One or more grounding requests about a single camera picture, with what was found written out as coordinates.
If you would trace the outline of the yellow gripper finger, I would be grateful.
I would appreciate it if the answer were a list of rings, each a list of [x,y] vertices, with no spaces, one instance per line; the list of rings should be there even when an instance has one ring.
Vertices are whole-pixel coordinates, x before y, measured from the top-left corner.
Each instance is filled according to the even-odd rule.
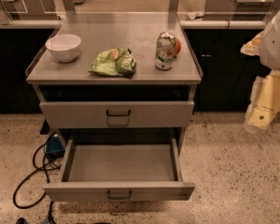
[[[280,71],[256,77],[245,113],[244,128],[249,133],[266,130],[280,112]]]
[[[263,34],[264,32],[261,31],[256,36],[254,36],[249,42],[245,43],[241,47],[240,52],[248,56],[259,56]]]

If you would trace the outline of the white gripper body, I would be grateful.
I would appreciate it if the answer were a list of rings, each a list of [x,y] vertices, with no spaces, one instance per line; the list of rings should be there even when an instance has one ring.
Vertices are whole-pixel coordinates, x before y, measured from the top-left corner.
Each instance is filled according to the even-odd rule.
[[[259,58],[264,66],[280,70],[280,10],[263,31]]]

